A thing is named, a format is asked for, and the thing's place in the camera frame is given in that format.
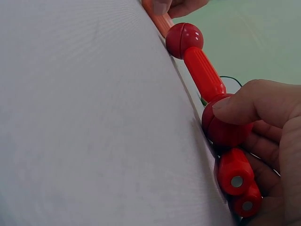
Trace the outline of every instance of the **green background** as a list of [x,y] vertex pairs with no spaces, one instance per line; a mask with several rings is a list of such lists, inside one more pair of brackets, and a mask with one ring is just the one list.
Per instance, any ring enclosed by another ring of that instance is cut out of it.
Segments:
[[301,84],[301,0],[211,0],[174,20],[196,25],[219,75]]

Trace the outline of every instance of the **red ball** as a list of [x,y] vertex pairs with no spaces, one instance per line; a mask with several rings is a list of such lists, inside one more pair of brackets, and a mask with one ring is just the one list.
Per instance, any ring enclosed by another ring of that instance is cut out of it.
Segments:
[[217,96],[212,102],[206,105],[203,111],[202,128],[208,139],[215,145],[236,147],[247,139],[253,128],[253,123],[233,125],[222,122],[214,116],[212,110],[213,104],[231,95],[232,94],[225,94]]
[[189,23],[179,23],[172,26],[166,36],[166,49],[175,58],[183,59],[184,52],[190,47],[203,48],[202,32]]

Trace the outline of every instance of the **red handle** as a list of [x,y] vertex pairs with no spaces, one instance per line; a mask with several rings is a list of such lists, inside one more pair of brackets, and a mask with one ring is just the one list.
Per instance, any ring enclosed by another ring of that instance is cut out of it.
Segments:
[[203,50],[190,47],[184,53],[184,62],[204,100],[211,102],[217,95],[226,93],[225,85]]
[[234,197],[231,201],[234,212],[243,218],[254,216],[260,210],[261,203],[262,196],[255,181],[251,183],[245,194]]
[[241,195],[248,190],[254,173],[241,149],[232,148],[221,156],[217,179],[228,194]]

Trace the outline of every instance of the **cable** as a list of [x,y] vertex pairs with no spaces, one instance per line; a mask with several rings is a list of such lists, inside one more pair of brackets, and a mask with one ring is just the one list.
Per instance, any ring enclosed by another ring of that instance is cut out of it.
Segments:
[[230,76],[220,76],[220,77],[221,77],[221,78],[233,79],[233,80],[235,80],[235,81],[240,85],[240,87],[243,86],[236,78],[233,78],[233,77],[230,77]]

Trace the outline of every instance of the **white cloth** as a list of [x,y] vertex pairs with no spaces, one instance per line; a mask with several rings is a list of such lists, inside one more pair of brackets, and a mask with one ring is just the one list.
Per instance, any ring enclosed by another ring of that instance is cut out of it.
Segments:
[[0,1],[0,225],[231,225],[195,121],[136,0]]

